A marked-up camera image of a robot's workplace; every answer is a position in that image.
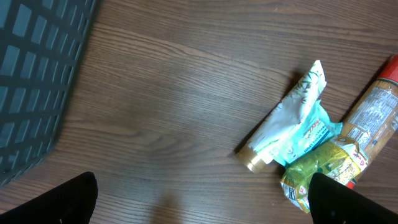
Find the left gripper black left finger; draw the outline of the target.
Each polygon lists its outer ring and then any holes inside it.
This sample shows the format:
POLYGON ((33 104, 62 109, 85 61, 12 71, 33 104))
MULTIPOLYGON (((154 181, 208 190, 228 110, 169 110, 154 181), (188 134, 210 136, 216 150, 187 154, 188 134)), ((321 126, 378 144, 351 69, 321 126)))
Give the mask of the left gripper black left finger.
POLYGON ((1 214, 7 223, 89 223, 98 198, 94 173, 84 172, 71 180, 1 214))

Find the orange spaghetti packet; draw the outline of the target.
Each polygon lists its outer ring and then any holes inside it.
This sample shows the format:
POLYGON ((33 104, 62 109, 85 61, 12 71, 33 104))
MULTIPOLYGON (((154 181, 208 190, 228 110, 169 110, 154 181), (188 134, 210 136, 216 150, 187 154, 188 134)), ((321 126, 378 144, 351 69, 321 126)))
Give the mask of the orange spaghetti packet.
POLYGON ((397 131, 397 55, 392 56, 376 80, 343 121, 341 135, 356 141, 354 158, 370 166, 397 131))

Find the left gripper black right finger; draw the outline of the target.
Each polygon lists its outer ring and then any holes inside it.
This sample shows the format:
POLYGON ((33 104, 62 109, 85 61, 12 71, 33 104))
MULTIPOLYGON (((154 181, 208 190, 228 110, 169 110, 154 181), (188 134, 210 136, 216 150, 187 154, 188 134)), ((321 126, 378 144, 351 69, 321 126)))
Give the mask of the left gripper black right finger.
POLYGON ((314 224, 397 224, 397 214, 324 174, 312 176, 308 201, 314 224))

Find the teal snack packet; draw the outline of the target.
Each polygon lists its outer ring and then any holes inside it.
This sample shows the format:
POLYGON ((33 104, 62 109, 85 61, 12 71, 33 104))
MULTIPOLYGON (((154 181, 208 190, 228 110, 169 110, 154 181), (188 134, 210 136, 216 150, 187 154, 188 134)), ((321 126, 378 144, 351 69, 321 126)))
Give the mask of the teal snack packet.
POLYGON ((341 133, 343 123, 333 123, 317 100, 301 127, 279 144, 274 160, 282 166, 293 163, 325 141, 341 133))

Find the white tube gold cap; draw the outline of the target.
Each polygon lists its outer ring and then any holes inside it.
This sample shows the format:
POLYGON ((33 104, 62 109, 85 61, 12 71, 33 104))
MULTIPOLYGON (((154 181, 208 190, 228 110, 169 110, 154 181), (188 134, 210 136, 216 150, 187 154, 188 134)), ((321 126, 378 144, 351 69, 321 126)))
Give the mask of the white tube gold cap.
POLYGON ((238 151, 237 158, 253 173, 272 162, 292 134, 303 125, 326 87, 320 60, 297 82, 266 116, 254 134, 238 151))

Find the green tea packet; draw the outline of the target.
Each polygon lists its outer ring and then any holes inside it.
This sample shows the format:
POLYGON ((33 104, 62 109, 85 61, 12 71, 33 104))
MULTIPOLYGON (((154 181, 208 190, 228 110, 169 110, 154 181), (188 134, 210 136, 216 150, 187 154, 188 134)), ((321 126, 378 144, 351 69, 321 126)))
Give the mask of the green tea packet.
POLYGON ((280 184, 284 195, 305 213, 310 212, 308 192, 315 173, 347 185, 368 166, 368 157, 358 142, 337 135, 288 166, 280 184))

